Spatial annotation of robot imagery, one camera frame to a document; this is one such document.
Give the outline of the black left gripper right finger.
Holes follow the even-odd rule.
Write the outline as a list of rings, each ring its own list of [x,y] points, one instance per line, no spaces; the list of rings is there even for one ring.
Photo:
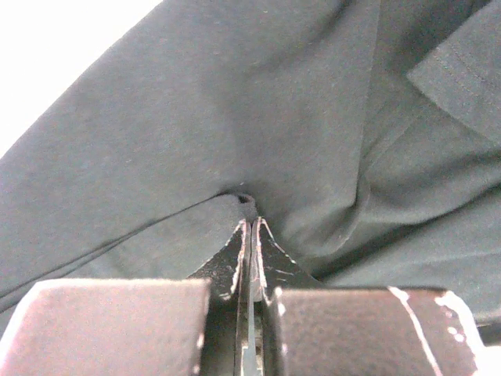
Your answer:
[[[479,375],[481,336],[455,293],[329,288],[252,226],[267,375]]]

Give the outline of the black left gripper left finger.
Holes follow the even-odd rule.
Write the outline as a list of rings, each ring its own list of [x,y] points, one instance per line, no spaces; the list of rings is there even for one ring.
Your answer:
[[[184,280],[36,283],[1,339],[4,375],[245,375],[250,226]]]

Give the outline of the black t-shirt blue logo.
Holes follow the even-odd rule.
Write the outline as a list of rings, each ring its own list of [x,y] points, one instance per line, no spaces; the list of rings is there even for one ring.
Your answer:
[[[162,2],[2,158],[1,323],[41,280],[185,278],[257,216],[326,284],[499,320],[499,2]]]

